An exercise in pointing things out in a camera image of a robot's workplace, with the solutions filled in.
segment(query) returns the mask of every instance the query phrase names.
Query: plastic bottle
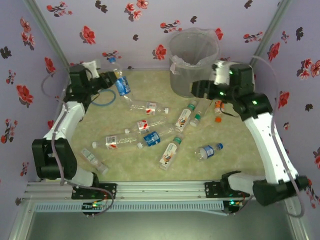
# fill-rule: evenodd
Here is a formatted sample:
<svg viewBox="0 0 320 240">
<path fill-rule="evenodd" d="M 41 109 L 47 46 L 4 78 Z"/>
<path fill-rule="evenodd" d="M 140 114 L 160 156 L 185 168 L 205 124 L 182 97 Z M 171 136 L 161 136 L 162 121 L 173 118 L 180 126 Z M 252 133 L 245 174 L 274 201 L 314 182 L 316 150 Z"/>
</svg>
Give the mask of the plastic bottle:
<svg viewBox="0 0 320 240">
<path fill-rule="evenodd" d="M 110 68 L 113 70 L 117 80 L 115 82 L 116 89 L 120 96 L 122 96 L 127 104 L 131 104 L 134 100 L 134 95 L 131 92 L 128 80 L 126 76 L 123 76 L 122 67 L 116 62 L 115 57 L 109 58 Z"/>
<path fill-rule="evenodd" d="M 197 102 L 195 100 L 191 100 L 188 106 L 183 109 L 182 113 L 180 114 L 178 120 L 175 123 L 175 129 L 182 133 L 185 129 L 188 121 L 190 120 L 191 113 L 195 110 L 197 106 Z"/>
<path fill-rule="evenodd" d="M 168 114 L 169 108 L 163 107 L 157 102 L 151 101 L 131 101 L 130 109 L 137 112 L 142 112 L 147 115 L 158 115 L 158 114 Z"/>
<path fill-rule="evenodd" d="M 137 121 L 132 127 L 126 128 L 124 132 L 126 134 L 146 134 L 149 133 L 150 130 L 153 130 L 156 126 L 164 125 L 167 122 L 168 120 L 165 116 L 154 116 L 149 119 Z"/>
<path fill-rule="evenodd" d="M 130 147 L 137 144 L 139 136 L 137 134 L 117 134 L 101 138 L 92 143 L 92 147 L 102 149 L 118 149 L 123 147 Z"/>
<path fill-rule="evenodd" d="M 163 170 L 168 170 L 172 162 L 174 161 L 177 152 L 180 148 L 180 144 L 182 140 L 184 139 L 184 135 L 182 133 L 178 133 L 173 141 L 171 141 L 168 146 L 166 147 L 164 153 L 162 154 L 162 157 L 159 161 L 159 166 Z"/>
<path fill-rule="evenodd" d="M 217 154 L 224 146 L 222 143 L 210 143 L 208 145 L 198 147 L 194 152 L 198 161 L 206 160 Z"/>
<path fill-rule="evenodd" d="M 204 96 L 204 98 L 202 98 L 198 105 L 196 106 L 195 110 L 194 110 L 194 118 L 192 120 L 190 120 L 190 125 L 193 127 L 198 126 L 200 119 L 206 114 L 209 106 L 211 105 L 212 100 L 207 99 L 206 96 Z"/>
<path fill-rule="evenodd" d="M 225 104 L 222 101 L 216 101 L 214 103 L 214 114 L 215 114 L 215 122 L 221 123 L 223 113 L 221 112 L 225 110 Z"/>
<path fill-rule="evenodd" d="M 82 156 L 89 161 L 89 163 L 94 166 L 101 174 L 105 175 L 109 168 L 99 161 L 95 155 L 93 155 L 88 149 L 84 148 L 81 151 Z"/>
<path fill-rule="evenodd" d="M 160 126 L 157 130 L 150 132 L 144 137 L 140 138 L 137 143 L 137 147 L 142 149 L 143 147 L 151 147 L 160 143 L 161 141 L 173 136 L 175 134 L 175 128 L 172 124 L 168 123 Z"/>
</svg>

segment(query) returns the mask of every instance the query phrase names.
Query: white bottle cap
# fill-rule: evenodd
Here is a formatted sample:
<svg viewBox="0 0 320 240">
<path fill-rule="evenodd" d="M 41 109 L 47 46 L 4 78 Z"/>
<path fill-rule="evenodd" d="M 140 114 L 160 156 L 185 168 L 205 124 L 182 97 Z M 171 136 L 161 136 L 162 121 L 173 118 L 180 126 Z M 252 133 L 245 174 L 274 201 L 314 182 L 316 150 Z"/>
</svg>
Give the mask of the white bottle cap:
<svg viewBox="0 0 320 240">
<path fill-rule="evenodd" d="M 142 146 L 142 143 L 141 143 L 141 142 L 138 142 L 136 145 L 138 146 L 138 149 L 142 149 L 142 148 L 143 148 L 143 146 Z"/>
<path fill-rule="evenodd" d="M 198 120 L 198 119 L 192 119 L 192 120 L 190 121 L 190 125 L 191 125 L 192 127 L 196 127 L 196 126 L 198 126 L 198 124 L 199 124 L 199 120 Z"/>
</svg>

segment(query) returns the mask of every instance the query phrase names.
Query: clear plastic bottle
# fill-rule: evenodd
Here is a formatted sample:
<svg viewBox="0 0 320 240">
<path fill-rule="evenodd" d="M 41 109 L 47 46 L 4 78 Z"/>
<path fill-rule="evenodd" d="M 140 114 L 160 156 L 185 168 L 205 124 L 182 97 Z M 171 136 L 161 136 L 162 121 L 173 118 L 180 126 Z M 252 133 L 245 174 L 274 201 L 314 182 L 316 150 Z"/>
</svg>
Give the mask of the clear plastic bottle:
<svg viewBox="0 0 320 240">
<path fill-rule="evenodd" d="M 171 141 L 168 146 L 166 147 L 164 153 L 162 154 L 162 157 L 159 161 L 159 166 L 163 170 L 168 170 L 170 165 L 173 163 L 177 152 L 180 148 L 180 144 L 182 140 L 184 139 L 184 135 L 182 133 L 178 133 L 173 141 Z"/>
<path fill-rule="evenodd" d="M 105 175 L 109 168 L 99 161 L 95 155 L 93 155 L 88 149 L 84 148 L 81 151 L 82 157 L 84 157 L 88 162 L 94 166 L 101 174 Z"/>
<path fill-rule="evenodd" d="M 208 145 L 198 147 L 194 154 L 196 155 L 196 159 L 198 161 L 202 161 L 216 155 L 223 148 L 224 146 L 222 143 L 210 143 Z"/>
<path fill-rule="evenodd" d="M 147 115 L 158 115 L 158 114 L 168 114 L 169 108 L 163 107 L 161 104 L 157 102 L 151 101 L 139 101 L 133 100 L 131 101 L 130 109 L 137 112 L 142 112 Z"/>
<path fill-rule="evenodd" d="M 185 109 L 183 109 L 182 113 L 180 114 L 178 120 L 175 123 L 175 129 L 178 132 L 183 132 L 190 120 L 190 115 L 195 110 L 196 106 L 197 102 L 195 100 L 191 100 L 188 106 Z"/>
<path fill-rule="evenodd" d="M 137 143 L 137 147 L 142 149 L 144 147 L 151 147 L 160 143 L 161 141 L 172 137 L 175 134 L 175 128 L 172 124 L 168 123 L 160 126 L 155 131 L 141 137 Z"/>
<path fill-rule="evenodd" d="M 130 147 L 137 144 L 139 136 L 137 134 L 116 134 L 105 136 L 98 141 L 92 143 L 92 147 L 102 149 L 118 149 L 123 147 Z"/>
<path fill-rule="evenodd" d="M 207 96 L 205 94 L 204 98 L 202 98 L 198 105 L 196 106 L 195 110 L 194 110 L 194 117 L 193 119 L 190 120 L 190 125 L 193 127 L 197 127 L 200 119 L 206 114 L 209 106 L 211 105 L 212 100 L 207 99 Z"/>
<path fill-rule="evenodd" d="M 126 128 L 124 132 L 126 134 L 146 134 L 153 130 L 155 127 L 164 125 L 168 122 L 165 116 L 154 116 L 149 119 L 143 119 L 137 121 L 132 127 Z"/>
<path fill-rule="evenodd" d="M 116 62 L 115 57 L 109 58 L 110 68 L 113 70 L 117 80 L 115 82 L 116 89 L 120 96 L 125 99 L 128 105 L 135 99 L 133 93 L 131 92 L 128 80 L 126 76 L 123 76 L 123 70 L 120 64 Z"/>
</svg>

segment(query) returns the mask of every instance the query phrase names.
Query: trash bin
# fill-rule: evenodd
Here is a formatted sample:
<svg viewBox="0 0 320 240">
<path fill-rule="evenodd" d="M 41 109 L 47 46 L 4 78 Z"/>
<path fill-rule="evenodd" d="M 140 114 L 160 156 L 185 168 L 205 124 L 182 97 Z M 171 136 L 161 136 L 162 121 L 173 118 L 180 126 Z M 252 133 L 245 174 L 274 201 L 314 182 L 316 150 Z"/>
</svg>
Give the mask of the trash bin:
<svg viewBox="0 0 320 240">
<path fill-rule="evenodd" d="M 212 64 L 220 57 L 219 40 L 214 30 L 189 28 L 172 36 L 168 54 L 172 90 L 181 97 L 191 98 L 191 83 L 208 80 Z"/>
</svg>

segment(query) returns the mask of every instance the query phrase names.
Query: floral wallpaper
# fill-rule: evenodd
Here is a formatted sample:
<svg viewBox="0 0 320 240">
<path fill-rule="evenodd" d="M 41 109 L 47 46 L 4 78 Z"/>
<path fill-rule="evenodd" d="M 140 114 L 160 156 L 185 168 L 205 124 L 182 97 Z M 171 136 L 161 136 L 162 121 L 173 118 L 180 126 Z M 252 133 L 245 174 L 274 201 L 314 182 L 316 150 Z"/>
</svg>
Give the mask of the floral wallpaper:
<svg viewBox="0 0 320 240">
<path fill-rule="evenodd" d="M 277 101 L 276 125 L 286 152 L 299 174 L 309 178 L 302 192 L 306 215 L 314 236 L 320 235 L 320 39 L 317 0 L 292 1 L 274 32 L 263 57 L 274 67 L 280 92 L 271 70 L 258 62 L 256 89 Z M 304 21 L 306 14 L 308 24 Z"/>
<path fill-rule="evenodd" d="M 249 62 L 279 0 L 35 0 L 69 63 L 117 56 L 128 69 L 169 68 L 169 39 L 215 30 L 223 58 Z"/>
<path fill-rule="evenodd" d="M 1 1 L 0 20 L 0 238 L 8 239 L 26 185 L 37 180 L 31 144 L 46 134 L 57 109 L 40 84 L 63 66 L 23 1 Z M 44 87 L 59 97 L 66 82 L 60 71 Z"/>
</svg>

